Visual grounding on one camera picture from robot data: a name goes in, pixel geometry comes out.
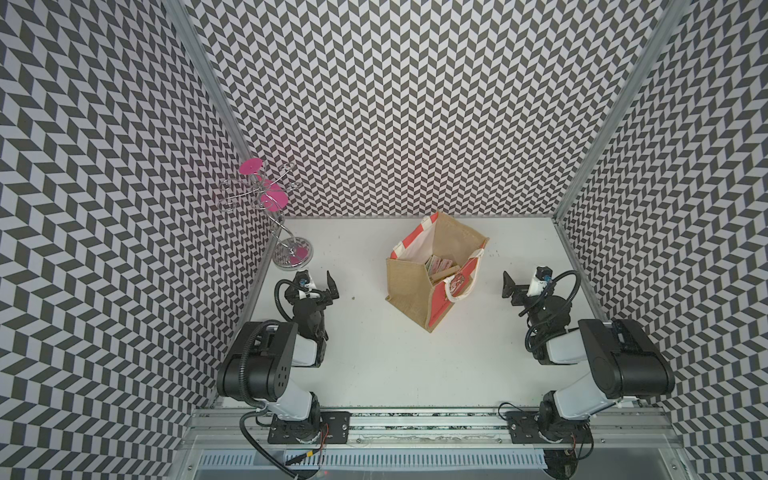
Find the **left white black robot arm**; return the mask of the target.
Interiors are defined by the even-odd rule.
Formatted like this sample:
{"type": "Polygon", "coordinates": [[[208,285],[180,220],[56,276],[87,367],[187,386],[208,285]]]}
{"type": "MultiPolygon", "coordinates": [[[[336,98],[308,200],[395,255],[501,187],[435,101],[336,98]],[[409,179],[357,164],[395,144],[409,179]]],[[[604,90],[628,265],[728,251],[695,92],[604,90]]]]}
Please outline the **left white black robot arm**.
{"type": "Polygon", "coordinates": [[[318,441],[325,431],[317,395],[294,383],[291,372],[324,361],[325,310],[340,298],[330,273],[326,284],[318,288],[307,270],[279,280],[273,297],[280,318],[244,324],[217,373],[219,396],[270,414],[277,438],[290,443],[318,441]]]}

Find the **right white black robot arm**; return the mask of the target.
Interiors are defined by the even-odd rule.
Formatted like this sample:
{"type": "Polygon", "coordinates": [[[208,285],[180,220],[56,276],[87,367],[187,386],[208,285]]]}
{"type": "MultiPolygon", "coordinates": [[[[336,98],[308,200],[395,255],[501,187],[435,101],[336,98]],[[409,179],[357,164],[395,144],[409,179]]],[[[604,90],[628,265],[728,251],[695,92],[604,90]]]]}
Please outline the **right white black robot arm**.
{"type": "Polygon", "coordinates": [[[626,399],[663,396],[675,388],[669,362],[638,322],[572,321],[580,288],[575,270],[556,275],[542,266],[527,284],[503,276],[503,298],[526,320],[526,352],[543,366],[589,368],[570,385],[547,392],[536,411],[509,402],[499,406],[515,444],[593,445],[593,416],[626,399]]]}

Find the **burlap red tote bag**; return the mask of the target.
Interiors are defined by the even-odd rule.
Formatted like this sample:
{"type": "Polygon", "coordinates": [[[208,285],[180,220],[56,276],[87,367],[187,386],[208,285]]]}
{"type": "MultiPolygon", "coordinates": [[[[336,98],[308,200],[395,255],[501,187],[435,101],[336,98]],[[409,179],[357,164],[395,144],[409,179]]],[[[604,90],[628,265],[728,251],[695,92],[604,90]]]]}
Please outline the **burlap red tote bag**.
{"type": "Polygon", "coordinates": [[[477,285],[489,238],[437,211],[391,251],[386,300],[428,332],[477,285]]]}

